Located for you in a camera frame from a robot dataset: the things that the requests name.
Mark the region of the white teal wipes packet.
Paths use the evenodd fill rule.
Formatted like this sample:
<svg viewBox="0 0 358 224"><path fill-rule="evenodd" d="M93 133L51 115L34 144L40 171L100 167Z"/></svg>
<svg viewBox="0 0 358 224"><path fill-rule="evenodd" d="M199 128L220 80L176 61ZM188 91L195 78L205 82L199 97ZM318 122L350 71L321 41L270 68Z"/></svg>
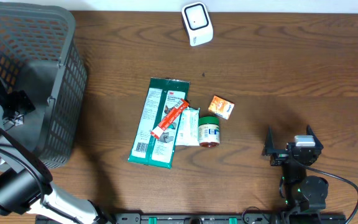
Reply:
<svg viewBox="0 0 358 224"><path fill-rule="evenodd" d="M176 145L199 146L198 121L200 109L186 108L180 118Z"/></svg>

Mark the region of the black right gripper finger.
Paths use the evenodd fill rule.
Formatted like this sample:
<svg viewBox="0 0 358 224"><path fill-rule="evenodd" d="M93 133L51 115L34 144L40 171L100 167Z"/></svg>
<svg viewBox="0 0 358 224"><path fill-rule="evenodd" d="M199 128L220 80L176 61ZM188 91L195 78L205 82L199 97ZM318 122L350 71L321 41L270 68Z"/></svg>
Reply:
<svg viewBox="0 0 358 224"><path fill-rule="evenodd" d="M269 126L264 143L264 150L274 150L272 129Z"/></svg>
<svg viewBox="0 0 358 224"><path fill-rule="evenodd" d="M315 133L313 132L312 128L310 125L307 125L306 127L306 134L309 136L313 137L315 146L322 146L321 142L319 141L319 139L316 137Z"/></svg>

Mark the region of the green lid spice jar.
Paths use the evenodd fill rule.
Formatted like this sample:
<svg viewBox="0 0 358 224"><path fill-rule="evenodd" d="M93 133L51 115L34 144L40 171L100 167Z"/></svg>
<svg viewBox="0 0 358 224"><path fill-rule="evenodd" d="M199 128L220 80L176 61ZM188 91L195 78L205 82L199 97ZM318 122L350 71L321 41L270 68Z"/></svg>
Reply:
<svg viewBox="0 0 358 224"><path fill-rule="evenodd" d="M198 120L198 142L201 147L220 145L220 128L217 117L205 116Z"/></svg>

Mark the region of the red white sachet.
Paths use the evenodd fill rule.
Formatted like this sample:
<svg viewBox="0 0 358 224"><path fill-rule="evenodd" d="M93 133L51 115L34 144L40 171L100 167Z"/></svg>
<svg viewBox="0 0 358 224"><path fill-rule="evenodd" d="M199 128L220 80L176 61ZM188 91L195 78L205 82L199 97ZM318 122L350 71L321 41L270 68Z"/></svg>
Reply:
<svg viewBox="0 0 358 224"><path fill-rule="evenodd" d="M163 120L150 132L150 134L156 138L160 139L163 132L177 119L179 115L189 106L189 102L183 98L178 101L178 103L172 107L171 111L164 117Z"/></svg>

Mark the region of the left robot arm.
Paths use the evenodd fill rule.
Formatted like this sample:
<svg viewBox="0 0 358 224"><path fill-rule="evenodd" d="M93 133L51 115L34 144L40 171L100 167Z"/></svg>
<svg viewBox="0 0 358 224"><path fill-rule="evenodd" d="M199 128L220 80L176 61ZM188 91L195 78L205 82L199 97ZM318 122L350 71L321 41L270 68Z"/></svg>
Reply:
<svg viewBox="0 0 358 224"><path fill-rule="evenodd" d="M24 91L8 93L0 78L0 215L31 213L56 223L115 223L93 202L56 186L44 163L6 131L7 123L16 124L35 109Z"/></svg>

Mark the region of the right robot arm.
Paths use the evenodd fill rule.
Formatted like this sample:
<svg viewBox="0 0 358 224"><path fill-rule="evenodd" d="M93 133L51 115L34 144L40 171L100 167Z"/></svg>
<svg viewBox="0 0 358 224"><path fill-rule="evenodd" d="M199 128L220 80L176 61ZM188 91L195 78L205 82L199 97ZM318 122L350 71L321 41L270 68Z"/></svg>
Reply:
<svg viewBox="0 0 358 224"><path fill-rule="evenodd" d="M310 126L305 135L297 135L285 149L275 147L273 133L269 128L262 151L270 156L270 165L282 168L279 191L287 207L273 215L271 223L322 223L320 211L326 208L328 181L322 177L308 175L307 168L316 162L323 145Z"/></svg>

